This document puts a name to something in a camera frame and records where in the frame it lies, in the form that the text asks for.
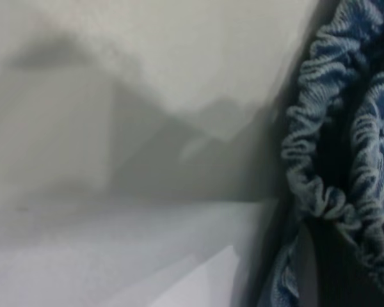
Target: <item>ruffled fabric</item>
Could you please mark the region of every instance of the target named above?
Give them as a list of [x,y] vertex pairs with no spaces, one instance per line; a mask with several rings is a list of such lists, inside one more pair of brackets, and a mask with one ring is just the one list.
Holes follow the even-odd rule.
[[[298,84],[282,159],[299,217],[333,221],[384,293],[384,0],[343,0]],[[297,297],[295,284],[282,286],[287,270],[273,291]],[[272,306],[295,306],[275,292]]]

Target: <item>blue fabric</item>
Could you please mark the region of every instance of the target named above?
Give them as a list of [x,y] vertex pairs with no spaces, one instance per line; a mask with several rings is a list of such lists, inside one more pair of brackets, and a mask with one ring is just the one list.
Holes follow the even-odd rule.
[[[296,215],[333,221],[384,293],[384,0],[343,0],[298,85],[282,144]],[[259,307],[298,305],[295,244],[280,251]]]

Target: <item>white surface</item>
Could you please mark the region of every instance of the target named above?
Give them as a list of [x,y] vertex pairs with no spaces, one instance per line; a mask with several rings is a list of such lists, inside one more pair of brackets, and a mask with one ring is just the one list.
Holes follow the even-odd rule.
[[274,207],[48,195],[7,204],[0,307],[235,306]]
[[0,0],[0,307],[237,306],[317,3]]

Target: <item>blue cloth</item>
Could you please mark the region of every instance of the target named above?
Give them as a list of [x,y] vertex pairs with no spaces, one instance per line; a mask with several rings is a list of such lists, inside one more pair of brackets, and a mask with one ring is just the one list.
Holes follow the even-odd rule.
[[[384,293],[384,0],[343,0],[301,66],[282,159],[298,221],[333,221]],[[280,251],[259,307],[298,306]]]

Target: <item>denim fabric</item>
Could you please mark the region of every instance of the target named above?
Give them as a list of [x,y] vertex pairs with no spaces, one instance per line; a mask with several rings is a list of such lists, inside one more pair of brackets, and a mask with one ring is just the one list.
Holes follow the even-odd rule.
[[[333,221],[384,293],[384,0],[343,0],[298,84],[282,143],[296,214]],[[294,248],[278,256],[270,306],[298,305]]]

